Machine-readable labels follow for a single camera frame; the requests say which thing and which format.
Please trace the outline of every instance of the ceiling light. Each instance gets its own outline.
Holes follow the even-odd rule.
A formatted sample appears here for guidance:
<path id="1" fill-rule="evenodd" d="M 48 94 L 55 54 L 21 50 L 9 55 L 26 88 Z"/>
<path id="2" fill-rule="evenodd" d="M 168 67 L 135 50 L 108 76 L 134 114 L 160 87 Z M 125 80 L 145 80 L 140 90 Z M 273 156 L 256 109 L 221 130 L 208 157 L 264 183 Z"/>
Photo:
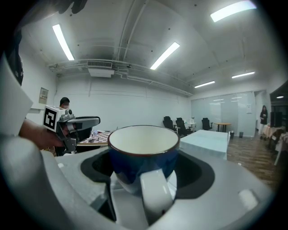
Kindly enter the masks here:
<path id="1" fill-rule="evenodd" d="M 225 17 L 228 17 L 232 14 L 248 10 L 248 9 L 256 9 L 256 6 L 251 1 L 241 1 L 234 3 L 232 5 L 226 6 L 215 13 L 211 14 L 211 18 L 214 22 L 217 22 Z"/>
<path id="2" fill-rule="evenodd" d="M 200 85 L 194 86 L 194 88 L 199 88 L 201 86 L 208 85 L 208 84 L 213 84 L 213 83 L 215 83 L 215 81 L 210 81 L 208 83 L 200 84 Z"/>
<path id="3" fill-rule="evenodd" d="M 67 45 L 67 43 L 65 41 L 65 38 L 63 36 L 63 33 L 61 31 L 60 25 L 58 24 L 58 25 L 55 25 L 55 26 L 52 26 L 52 27 L 53 27 L 54 33 L 55 33 L 55 35 L 56 35 L 56 37 L 58 39 L 58 42 L 60 43 L 60 45 L 61 45 L 64 53 L 66 54 L 68 60 L 69 61 L 73 61 L 74 57 L 72 56 L 72 54 L 71 54 L 71 52 L 70 52 L 70 50 L 68 48 L 68 45 Z"/>
<path id="4" fill-rule="evenodd" d="M 161 63 L 163 61 L 165 61 L 165 59 L 167 57 L 169 57 L 175 50 L 177 50 L 180 47 L 180 45 L 176 42 L 174 42 L 161 56 L 160 58 L 158 58 L 158 60 L 151 66 L 151 70 L 155 70 L 157 69 L 157 67 L 159 65 L 161 65 Z"/>
<path id="5" fill-rule="evenodd" d="M 236 77 L 243 77 L 243 76 L 251 75 L 251 74 L 255 74 L 255 72 L 250 72 L 250 73 L 246 73 L 246 74 L 236 75 L 236 76 L 233 76 L 232 78 L 236 78 Z"/>

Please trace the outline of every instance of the air conditioner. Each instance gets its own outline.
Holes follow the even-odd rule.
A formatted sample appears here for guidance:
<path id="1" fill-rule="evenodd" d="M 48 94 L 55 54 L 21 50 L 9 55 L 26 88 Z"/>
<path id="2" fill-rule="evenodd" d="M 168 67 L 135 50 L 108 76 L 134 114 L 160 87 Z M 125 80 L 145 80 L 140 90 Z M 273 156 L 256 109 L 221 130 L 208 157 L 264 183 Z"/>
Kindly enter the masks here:
<path id="1" fill-rule="evenodd" d="M 87 66 L 91 77 L 111 77 L 114 74 L 112 62 L 88 61 Z"/>

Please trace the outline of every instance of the mug rim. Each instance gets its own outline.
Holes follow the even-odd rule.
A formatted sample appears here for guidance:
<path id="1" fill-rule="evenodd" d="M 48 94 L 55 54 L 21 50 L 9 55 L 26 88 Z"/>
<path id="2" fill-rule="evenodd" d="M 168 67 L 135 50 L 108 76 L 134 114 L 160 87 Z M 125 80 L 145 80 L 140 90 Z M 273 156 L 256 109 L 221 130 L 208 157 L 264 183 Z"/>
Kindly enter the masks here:
<path id="1" fill-rule="evenodd" d="M 139 124 L 139 125 L 130 125 L 130 126 L 126 126 L 126 127 L 122 127 L 122 128 L 119 128 L 119 129 L 116 129 L 114 130 L 109 136 L 108 136 L 108 146 L 113 148 L 114 150 L 118 151 L 118 152 L 121 152 L 123 154 L 126 154 L 126 155 L 132 155 L 132 156 L 138 156 L 138 157 L 142 157 L 142 156 L 152 156 L 152 155 L 159 155 L 159 154 L 164 154 L 164 153 L 167 153 L 169 151 L 171 151 L 172 149 L 175 149 L 177 147 L 177 145 L 179 145 L 180 143 L 180 137 L 177 133 L 175 133 L 174 131 L 172 131 L 171 129 L 169 128 L 165 128 L 165 129 L 168 129 L 170 130 L 171 132 L 175 133 L 177 138 L 178 138 L 178 141 L 176 142 L 175 145 L 173 145 L 170 149 L 168 150 L 165 150 L 165 151 L 161 151 L 161 152 L 158 152 L 158 153 L 148 153 L 148 154 L 137 154 L 137 153 L 128 153 L 128 152 L 125 152 L 123 150 L 120 150 L 118 148 L 116 148 L 115 146 L 113 146 L 110 142 L 110 136 L 117 130 L 120 130 L 120 129 L 123 129 L 123 128 L 127 128 L 127 127 L 134 127 L 134 126 L 152 126 L 152 127 L 158 127 L 158 128 L 165 128 L 165 127 L 161 127 L 161 126 L 156 126 L 156 125 L 146 125 L 146 124 Z"/>

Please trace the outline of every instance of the office chair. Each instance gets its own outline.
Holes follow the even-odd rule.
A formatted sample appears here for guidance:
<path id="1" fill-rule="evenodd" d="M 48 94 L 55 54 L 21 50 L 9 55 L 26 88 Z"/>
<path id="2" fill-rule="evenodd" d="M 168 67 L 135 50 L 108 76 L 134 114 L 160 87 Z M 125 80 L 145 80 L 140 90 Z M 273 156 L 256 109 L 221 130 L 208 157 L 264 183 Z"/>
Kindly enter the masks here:
<path id="1" fill-rule="evenodd" d="M 181 135 L 184 135 L 184 136 L 187 136 L 187 134 L 191 134 L 193 133 L 191 131 L 191 128 L 187 128 L 185 127 L 185 124 L 184 124 L 184 121 L 182 120 L 182 118 L 177 118 L 176 120 L 176 124 L 177 126 L 179 127 L 178 129 L 178 134 L 181 136 Z"/>
<path id="2" fill-rule="evenodd" d="M 203 120 L 202 120 L 202 129 L 204 129 L 204 130 L 212 129 L 213 122 L 211 122 L 211 126 L 209 126 L 209 124 L 210 124 L 210 121 L 208 120 L 208 118 L 207 117 L 203 118 Z"/>
<path id="3" fill-rule="evenodd" d="M 164 125 L 165 128 L 168 128 L 168 129 L 171 129 L 173 131 L 176 131 L 176 129 L 173 127 L 173 121 L 168 116 L 164 117 L 163 125 Z"/>

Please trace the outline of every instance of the woman in black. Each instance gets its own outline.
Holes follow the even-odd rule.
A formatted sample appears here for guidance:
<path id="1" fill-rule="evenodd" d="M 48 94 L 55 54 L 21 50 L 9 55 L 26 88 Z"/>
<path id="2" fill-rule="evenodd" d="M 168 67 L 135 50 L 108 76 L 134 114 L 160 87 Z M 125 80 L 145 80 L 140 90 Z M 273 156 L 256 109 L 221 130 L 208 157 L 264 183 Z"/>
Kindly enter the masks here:
<path id="1" fill-rule="evenodd" d="M 260 126 L 259 126 L 259 135 L 262 134 L 262 130 L 263 130 L 263 127 L 265 124 L 267 124 L 267 116 L 268 116 L 268 113 L 267 113 L 267 109 L 266 109 L 266 106 L 263 106 L 262 107 L 262 112 L 260 113 Z"/>

